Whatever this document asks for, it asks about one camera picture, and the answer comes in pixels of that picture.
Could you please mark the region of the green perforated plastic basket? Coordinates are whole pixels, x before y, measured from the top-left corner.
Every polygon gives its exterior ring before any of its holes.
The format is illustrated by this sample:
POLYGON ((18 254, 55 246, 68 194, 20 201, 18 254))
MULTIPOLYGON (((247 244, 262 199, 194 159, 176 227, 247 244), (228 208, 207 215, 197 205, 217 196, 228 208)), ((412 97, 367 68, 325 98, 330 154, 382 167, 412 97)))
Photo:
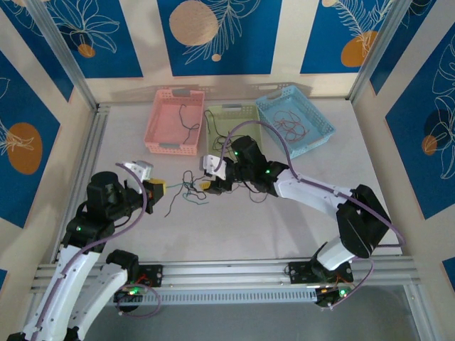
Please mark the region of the green perforated plastic basket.
MULTIPOLYGON (((245 121, 259 121, 254 104, 222 104, 209 106, 204 111, 208 154, 220 156, 228 134, 245 121)), ((225 156, 235 157, 231 143, 242 136, 249 136, 262 148, 262 128, 259 124, 247 124, 235 131, 227 144, 225 156)))

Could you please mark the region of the pink perforated plastic basket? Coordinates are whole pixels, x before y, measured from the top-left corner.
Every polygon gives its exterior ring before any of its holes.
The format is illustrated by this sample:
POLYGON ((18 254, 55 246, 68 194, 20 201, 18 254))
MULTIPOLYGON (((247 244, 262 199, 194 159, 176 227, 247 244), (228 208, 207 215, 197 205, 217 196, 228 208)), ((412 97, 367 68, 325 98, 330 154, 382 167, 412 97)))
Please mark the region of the pink perforated plastic basket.
POLYGON ((144 144, 151 153, 194 156, 203 120, 205 93, 158 90, 146 126, 144 144))

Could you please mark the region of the blue perforated plastic basket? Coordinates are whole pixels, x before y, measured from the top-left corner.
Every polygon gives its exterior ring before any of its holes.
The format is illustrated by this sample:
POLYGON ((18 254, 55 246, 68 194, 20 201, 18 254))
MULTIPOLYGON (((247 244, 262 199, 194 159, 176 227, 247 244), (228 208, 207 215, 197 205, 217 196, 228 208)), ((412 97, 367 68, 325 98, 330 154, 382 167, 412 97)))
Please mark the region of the blue perforated plastic basket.
POLYGON ((290 85, 255 100, 261 121, 273 126, 279 135, 270 136, 282 146, 286 142, 291 158, 296 158, 324 143, 336 132, 299 88, 290 85))

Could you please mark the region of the aluminium side rail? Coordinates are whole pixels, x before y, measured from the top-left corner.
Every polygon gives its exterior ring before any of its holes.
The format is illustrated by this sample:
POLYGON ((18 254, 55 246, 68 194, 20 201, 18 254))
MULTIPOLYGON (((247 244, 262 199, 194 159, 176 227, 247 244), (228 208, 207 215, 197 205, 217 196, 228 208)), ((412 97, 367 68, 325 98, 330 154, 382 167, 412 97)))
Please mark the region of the aluminium side rail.
POLYGON ((77 164, 77 172, 75 173, 68 204, 63 212, 60 228, 55 238, 52 253, 50 254, 49 260, 52 264, 58 259, 60 242, 65 234, 67 224, 74 217, 80 203, 85 200, 86 185, 94 173, 96 160, 107 124, 107 115, 109 112, 109 104, 98 105, 97 111, 91 122, 90 129, 83 140, 85 145, 77 164))

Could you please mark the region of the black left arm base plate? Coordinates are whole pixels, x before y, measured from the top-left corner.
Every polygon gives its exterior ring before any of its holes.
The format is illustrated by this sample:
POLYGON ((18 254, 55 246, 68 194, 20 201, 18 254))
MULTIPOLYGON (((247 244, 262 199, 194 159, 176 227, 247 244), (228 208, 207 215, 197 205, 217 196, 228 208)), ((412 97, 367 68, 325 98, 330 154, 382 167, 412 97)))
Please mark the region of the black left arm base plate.
POLYGON ((152 288, 161 287, 164 267, 158 265, 139 265, 139 269, 127 283, 142 284, 152 288))

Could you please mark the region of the aluminium table frame rail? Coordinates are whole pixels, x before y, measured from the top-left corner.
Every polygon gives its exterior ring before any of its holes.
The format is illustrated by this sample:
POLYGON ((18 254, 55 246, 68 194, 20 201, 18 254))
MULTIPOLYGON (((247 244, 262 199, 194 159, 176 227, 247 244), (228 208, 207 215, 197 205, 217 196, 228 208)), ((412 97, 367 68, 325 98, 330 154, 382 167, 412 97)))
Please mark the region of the aluminium table frame rail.
MULTIPOLYGON (((161 289, 209 290, 241 288, 285 288, 291 285, 292 259, 246 261, 162 261, 161 289)), ((350 264, 350 275, 355 285, 394 286, 420 284, 421 279, 410 256, 375 256, 355 260, 350 264)))

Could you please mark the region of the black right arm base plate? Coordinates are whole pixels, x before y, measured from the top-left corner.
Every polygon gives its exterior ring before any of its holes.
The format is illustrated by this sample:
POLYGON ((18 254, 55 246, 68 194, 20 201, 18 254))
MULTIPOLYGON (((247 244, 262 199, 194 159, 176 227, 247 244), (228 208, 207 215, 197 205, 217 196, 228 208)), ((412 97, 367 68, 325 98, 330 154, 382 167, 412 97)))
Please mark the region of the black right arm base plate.
POLYGON ((348 262, 342 263, 335 270, 328 270, 317 261, 293 261, 286 265, 284 274, 290 278, 291 284, 331 284, 337 281, 345 283, 354 281, 348 262))

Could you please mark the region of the aluminium corner post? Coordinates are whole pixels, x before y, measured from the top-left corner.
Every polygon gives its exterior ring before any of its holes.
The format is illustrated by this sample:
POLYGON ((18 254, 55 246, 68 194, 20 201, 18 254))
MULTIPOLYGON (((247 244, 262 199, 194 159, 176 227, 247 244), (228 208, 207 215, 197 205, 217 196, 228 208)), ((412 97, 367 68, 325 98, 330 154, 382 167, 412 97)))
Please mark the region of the aluminium corner post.
POLYGON ((405 16, 412 0, 393 0, 391 8, 383 24, 378 31, 377 37, 367 54, 363 65, 359 69, 358 75, 350 89, 347 99, 354 106, 360 99, 363 90, 369 83, 369 79, 378 66, 378 63, 383 56, 383 53, 390 44, 397 28, 399 27, 403 17, 405 16))
POLYGON ((98 109, 95 100, 78 63, 62 37, 58 27, 41 0, 24 0, 32 19, 43 34, 47 44, 58 59, 70 81, 93 112, 98 109))

